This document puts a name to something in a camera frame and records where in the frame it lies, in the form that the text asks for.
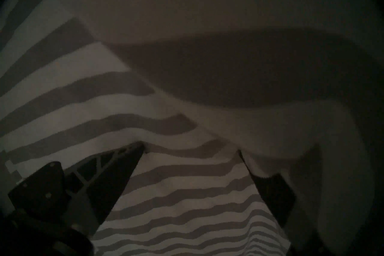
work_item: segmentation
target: striped cloth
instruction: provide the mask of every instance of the striped cloth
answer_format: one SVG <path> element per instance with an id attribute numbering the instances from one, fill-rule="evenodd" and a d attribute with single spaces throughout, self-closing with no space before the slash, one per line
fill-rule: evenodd
<path id="1" fill-rule="evenodd" d="M 241 148 L 299 255 L 381 246 L 384 22 L 375 0 L 60 2 L 166 103 Z"/>
<path id="2" fill-rule="evenodd" d="M 58 0 L 6 0 L 0 28 L 1 164 L 15 183 L 146 143 L 97 255 L 286 254 L 238 148 L 166 104 Z"/>

